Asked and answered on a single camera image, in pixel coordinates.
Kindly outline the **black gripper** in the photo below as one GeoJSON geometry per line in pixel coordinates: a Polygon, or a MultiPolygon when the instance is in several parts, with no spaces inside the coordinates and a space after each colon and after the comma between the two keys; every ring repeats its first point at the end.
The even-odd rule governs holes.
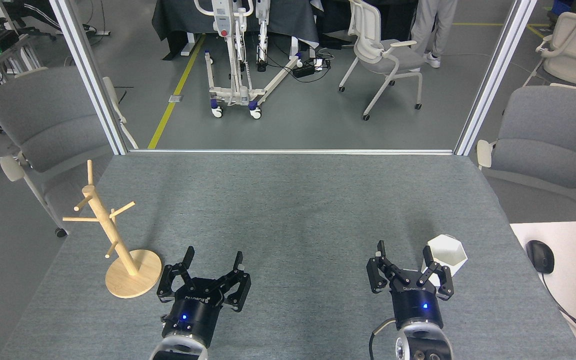
{"type": "Polygon", "coordinates": [[[233,269],[226,275],[213,280],[208,285],[208,292],[195,290],[194,280],[188,269],[194,259],[194,246],[188,246],[183,260],[173,265],[165,265],[157,288],[157,297],[161,303],[174,300],[170,313],[163,317],[162,337],[171,335],[193,335],[205,347],[210,347],[217,325],[218,315],[223,305],[228,305],[234,312],[241,312],[250,290],[250,275],[245,272],[243,252],[235,256],[233,269]],[[172,291],[173,281],[181,276],[183,287],[172,291]],[[238,284],[233,294],[227,292],[238,284]]]}
{"type": "Polygon", "coordinates": [[[373,294],[379,294],[387,282],[390,283],[391,301],[398,330],[414,322],[429,322],[441,329],[444,327],[437,297],[447,301],[453,296],[451,269],[448,265],[441,265],[438,260],[434,260],[429,244],[426,244],[422,253],[426,269],[417,282],[411,281],[409,284],[403,282],[403,270],[386,258],[384,240],[377,242],[377,251],[366,264],[366,273],[373,294]],[[436,287],[429,281],[434,274],[439,278],[439,285],[436,287]]]}

